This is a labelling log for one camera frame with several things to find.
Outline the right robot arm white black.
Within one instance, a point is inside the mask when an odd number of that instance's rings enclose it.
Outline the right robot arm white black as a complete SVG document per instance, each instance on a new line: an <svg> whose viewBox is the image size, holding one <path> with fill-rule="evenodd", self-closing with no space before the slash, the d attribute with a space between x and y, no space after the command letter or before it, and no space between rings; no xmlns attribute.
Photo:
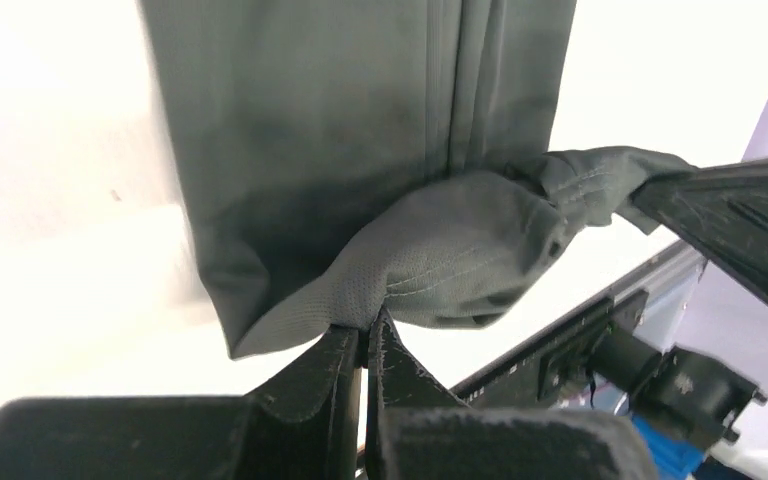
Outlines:
<svg viewBox="0 0 768 480"><path fill-rule="evenodd" d="M768 158L661 176L632 201L768 306ZM768 479L768 393L755 381L703 353L659 353L617 327L589 363L627 393L662 458L686 443Z"/></svg>

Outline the dark grey t shirt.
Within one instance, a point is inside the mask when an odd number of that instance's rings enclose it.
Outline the dark grey t shirt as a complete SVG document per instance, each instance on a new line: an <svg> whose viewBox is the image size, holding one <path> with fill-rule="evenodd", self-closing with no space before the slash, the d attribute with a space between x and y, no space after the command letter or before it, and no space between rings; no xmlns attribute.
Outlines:
<svg viewBox="0 0 768 480"><path fill-rule="evenodd" d="M380 312L494 322L683 159L550 151L572 1L145 1L200 279L231 358Z"/></svg>

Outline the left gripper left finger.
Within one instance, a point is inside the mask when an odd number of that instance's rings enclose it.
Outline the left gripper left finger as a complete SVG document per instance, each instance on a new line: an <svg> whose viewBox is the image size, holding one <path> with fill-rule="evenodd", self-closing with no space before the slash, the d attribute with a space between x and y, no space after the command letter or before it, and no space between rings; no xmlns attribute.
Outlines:
<svg viewBox="0 0 768 480"><path fill-rule="evenodd" d="M350 479L359 335L332 328L243 396L32 398L0 409L0 479Z"/></svg>

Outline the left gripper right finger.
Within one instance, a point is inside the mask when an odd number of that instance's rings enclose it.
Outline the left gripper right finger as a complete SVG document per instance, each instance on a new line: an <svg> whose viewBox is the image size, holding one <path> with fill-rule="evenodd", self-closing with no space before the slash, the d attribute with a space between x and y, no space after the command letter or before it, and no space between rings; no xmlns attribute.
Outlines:
<svg viewBox="0 0 768 480"><path fill-rule="evenodd" d="M402 343L387 310L369 332L370 479L655 479L630 420L602 411L475 409Z"/></svg>

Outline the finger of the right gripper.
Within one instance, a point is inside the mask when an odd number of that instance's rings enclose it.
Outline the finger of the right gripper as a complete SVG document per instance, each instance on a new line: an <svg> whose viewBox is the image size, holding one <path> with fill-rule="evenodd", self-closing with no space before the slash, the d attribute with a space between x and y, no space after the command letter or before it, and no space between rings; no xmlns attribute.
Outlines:
<svg viewBox="0 0 768 480"><path fill-rule="evenodd" d="M656 176L631 202L768 306L768 158Z"/></svg>

